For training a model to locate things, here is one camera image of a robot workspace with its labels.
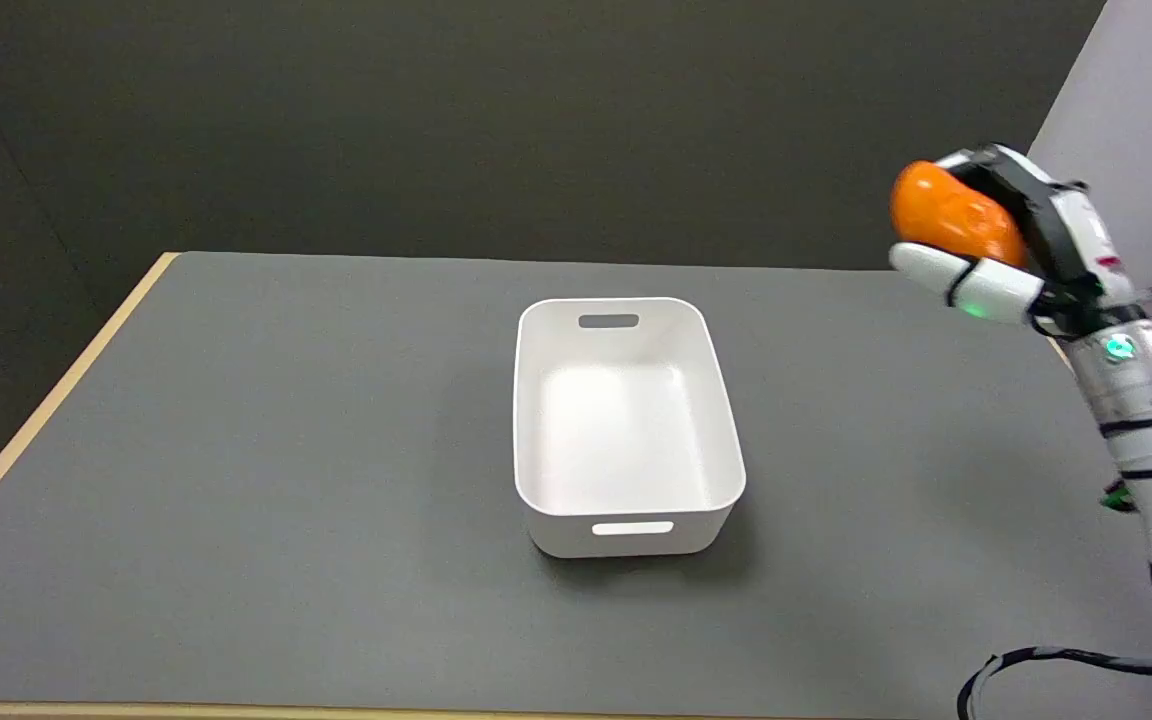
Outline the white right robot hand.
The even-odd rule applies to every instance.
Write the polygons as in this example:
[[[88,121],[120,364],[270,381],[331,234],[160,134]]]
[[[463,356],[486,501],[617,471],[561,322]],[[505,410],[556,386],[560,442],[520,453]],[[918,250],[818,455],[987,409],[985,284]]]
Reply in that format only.
[[[890,222],[892,268],[975,318],[1058,340],[1146,319],[1087,187],[1002,143],[908,165]]]

